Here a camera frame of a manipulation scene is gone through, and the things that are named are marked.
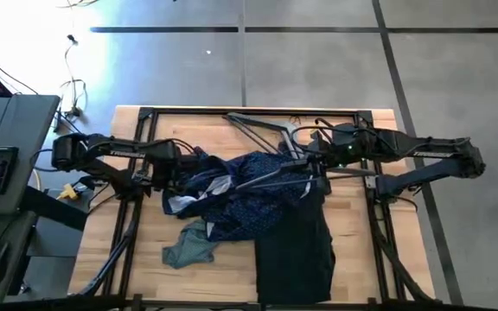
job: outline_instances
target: clothing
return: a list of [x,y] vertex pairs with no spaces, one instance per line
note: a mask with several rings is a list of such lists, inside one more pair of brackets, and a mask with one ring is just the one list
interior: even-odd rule
[[322,190],[313,186],[299,208],[255,240],[260,303],[312,304],[330,300],[335,254],[324,218]]
[[[180,194],[168,189],[163,191],[163,210],[180,219],[201,216],[207,221],[207,228],[212,226],[208,230],[209,241],[247,240],[261,236],[283,217],[284,211],[299,206],[308,185],[302,182],[235,191],[238,185],[272,173],[282,163],[293,159],[288,155],[252,152],[223,161],[204,154],[200,149],[196,152],[201,157],[200,169],[181,176],[179,186],[183,191]],[[308,172],[288,172],[263,183],[309,178]]]
[[207,241],[207,227],[205,221],[197,219],[186,225],[178,243],[174,246],[163,247],[163,263],[174,269],[180,269],[192,263],[212,263],[213,250],[216,242]]

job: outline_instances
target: black pants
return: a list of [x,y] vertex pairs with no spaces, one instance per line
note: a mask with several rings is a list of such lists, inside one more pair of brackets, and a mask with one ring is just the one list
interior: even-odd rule
[[260,303],[311,304],[330,300],[335,255],[322,211],[324,197],[313,187],[296,210],[255,240]]

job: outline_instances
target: gray desk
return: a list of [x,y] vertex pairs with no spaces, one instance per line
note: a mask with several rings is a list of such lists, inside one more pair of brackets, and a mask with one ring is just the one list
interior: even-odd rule
[[58,104],[57,96],[0,98],[0,146],[19,148],[7,191],[0,195],[0,214],[15,213],[18,209],[32,173],[30,158],[42,147]]
[[30,158],[42,147],[58,104],[59,98],[56,96],[15,95],[12,98],[0,98],[0,146],[19,148],[7,191],[0,195],[0,236],[12,222],[3,237],[10,242],[10,264],[0,283],[0,301],[8,293],[19,259],[27,250],[26,243],[37,220],[34,213],[18,213],[17,209],[32,172]]

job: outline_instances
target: wooden tabletop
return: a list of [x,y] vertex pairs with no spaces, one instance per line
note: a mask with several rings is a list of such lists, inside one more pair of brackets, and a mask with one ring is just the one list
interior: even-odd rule
[[[119,106],[112,121],[112,134],[132,139],[140,106]],[[392,110],[372,110],[374,126],[396,130]],[[266,117],[284,120],[297,125],[312,125],[312,113],[297,119]],[[332,124],[352,123],[349,118],[328,117]],[[149,122],[143,137],[148,132]],[[255,129],[271,142],[281,137],[264,129]],[[156,138],[176,137],[194,146],[200,146],[210,155],[232,159],[259,150],[251,139],[236,130],[228,121],[215,115],[173,115],[160,113]],[[299,133],[300,143],[308,143],[310,133]],[[117,168],[126,168],[128,160],[106,157],[105,161]],[[384,173],[399,175],[407,168],[404,161],[384,164]],[[103,192],[93,204],[112,195]],[[86,223],[80,251],[74,267],[69,292],[84,288],[101,268],[109,255],[112,233],[117,218],[118,201],[105,203],[92,214]],[[327,196],[324,213],[335,250],[335,274],[332,282],[331,302],[366,302],[378,297],[379,289],[374,265],[372,239],[367,217],[367,205],[362,180],[359,178],[332,181],[332,194]],[[428,295],[434,296],[425,248],[414,207],[402,200],[391,204],[399,257],[415,281]],[[137,234],[128,296],[143,294],[144,299],[162,301],[256,301],[255,256],[253,241],[223,242],[214,251],[213,263],[196,263],[174,270],[162,263],[164,246],[176,243],[180,230],[193,219],[179,220],[165,215],[161,208],[160,193],[145,198]],[[113,292],[118,292],[122,260],[115,271]],[[390,293],[394,293],[391,266],[386,262]]]

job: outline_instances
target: floor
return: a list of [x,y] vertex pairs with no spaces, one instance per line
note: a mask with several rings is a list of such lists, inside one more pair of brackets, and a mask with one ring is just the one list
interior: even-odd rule
[[[443,239],[431,232],[429,216],[438,213],[464,303],[498,308],[498,0],[100,0],[54,7],[66,3],[0,0],[0,65],[38,92],[60,94],[69,79],[66,35],[74,34],[80,44],[68,60],[87,83],[87,103],[80,102],[86,117],[76,122],[85,131],[108,133],[116,105],[245,105],[391,108],[408,133],[471,136],[488,164],[485,174],[433,183],[437,208],[419,197],[418,213],[437,297],[458,300],[437,253]],[[40,163],[48,165],[47,157]],[[76,176],[42,178],[59,187]],[[73,255],[59,260],[73,266]],[[48,285],[51,273],[29,275],[39,295],[64,295],[66,286]],[[61,292],[44,294],[53,287]]]

